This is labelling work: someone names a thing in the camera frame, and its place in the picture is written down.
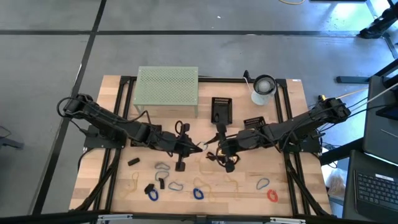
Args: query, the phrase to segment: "green perforated box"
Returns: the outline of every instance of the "green perforated box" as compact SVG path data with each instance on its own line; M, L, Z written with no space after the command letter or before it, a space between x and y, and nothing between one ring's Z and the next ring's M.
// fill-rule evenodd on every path
M139 67L134 104L198 104L198 67Z

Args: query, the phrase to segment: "wooden table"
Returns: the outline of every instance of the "wooden table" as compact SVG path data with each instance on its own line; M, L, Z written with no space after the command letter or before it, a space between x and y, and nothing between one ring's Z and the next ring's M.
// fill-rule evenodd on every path
M97 102L107 110L112 111L118 92L120 76L106 75L103 78ZM287 80L289 97L293 116L307 111L303 86L300 80ZM123 111L127 85L121 102L120 114ZM282 111L286 120L286 113L281 96ZM190 123L188 134L193 142L208 141L214 137L216 127L210 123L211 97L228 97L233 99L233 123L227 127L227 134L237 133L244 128L243 120L257 116L263 116L267 123L277 123L275 101L270 100L267 106L257 106L250 99L250 92L245 83L199 83L199 115L195 115L190 107L157 108L148 106L152 123L161 124L165 131L174 133L174 124L177 120ZM129 119L137 116L137 111L131 104ZM208 150L215 152L216 144L210 144ZM144 147L126 147L122 150L119 163L111 212L125 213L173 213L173 214L208 214L208 215L278 215L291 216L292 209L287 186L286 170L283 155L273 147L259 148L246 152L240 152L241 160L236 164L236 170L230 174L220 167L215 161L205 159L204 153L192 154L184 159L185 172L175 172L175 162L178 156L169 157L165 152L150 150ZM328 213L331 212L329 199L326 194L325 184L319 160L309 154L300 153L305 183L315 200ZM104 149L94 149L88 153L81 162L73 191L70 208L79 206L88 196L98 182ZM127 161L139 157L140 162L129 167ZM154 166L157 162L168 164L170 175L165 180L166 189L160 190L159 183L155 181L157 170ZM137 172L137 189L132 180L133 173ZM196 200L193 197L193 180L199 177L211 186L202 187L205 199ZM256 184L260 178L267 177L271 182L262 189L257 190ZM183 191L169 190L167 185L171 181L183 184ZM159 193L159 200L153 202L144 193L144 188L149 184L155 184ZM266 195L269 189L276 190L279 201L271 202ZM103 190L100 208L104 208L108 186ZM295 186L298 209L303 213L302 199L299 188Z

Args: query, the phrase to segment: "white cable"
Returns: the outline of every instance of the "white cable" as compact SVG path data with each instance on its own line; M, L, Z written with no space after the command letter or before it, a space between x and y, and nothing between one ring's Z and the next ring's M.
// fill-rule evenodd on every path
M242 78L244 78L244 80L246 81L246 84L248 84L249 92L252 92L252 90L250 89L248 80L245 77L242 77Z
M365 102L365 103L363 103L363 104L361 104L361 105L355 107L355 109L351 110L351 112L355 111L356 109L360 108L361 106L363 106L363 105L365 105L365 104L370 103L372 100L374 100L374 99L376 99L377 97L379 97L379 96L385 94L387 91L389 91L390 89L394 88L394 87L397 86L397 85L398 85L398 83L396 83L396 84L393 85L392 87L390 87L390 88L388 88L388 89L382 91L381 93L377 94L376 96L374 96L373 98L371 98L371 99L368 100L367 102Z

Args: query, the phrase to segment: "metal bracket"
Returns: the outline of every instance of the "metal bracket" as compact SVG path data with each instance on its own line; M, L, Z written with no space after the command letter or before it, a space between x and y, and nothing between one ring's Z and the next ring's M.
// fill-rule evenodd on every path
M128 220L132 214L98 215L98 221Z
M305 224L305 220L299 220L299 219L294 219L294 218L271 217L271 222L283 223L283 224Z

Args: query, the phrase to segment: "blue hair tie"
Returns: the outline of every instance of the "blue hair tie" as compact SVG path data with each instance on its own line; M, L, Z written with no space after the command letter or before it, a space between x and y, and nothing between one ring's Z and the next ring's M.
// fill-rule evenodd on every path
M155 198L152 197L152 192L155 192ZM157 193L156 189L153 189L151 192L149 192L148 197L151 201L156 202L157 199L159 199L159 194Z
M265 185L259 187L259 184L260 184L260 182L261 182L262 180L266 180L267 183L266 183ZM269 179L268 179L268 178L261 178L261 179L259 179L259 181L257 182L256 188L257 188L257 190L261 190L261 189L263 189L264 187L267 187L268 185L269 185Z
M202 192L201 190L197 189L197 188L194 188L194 189L193 189L193 196L194 196L194 198L197 199L197 200L202 200L202 199L205 198L205 195L203 194L203 192Z

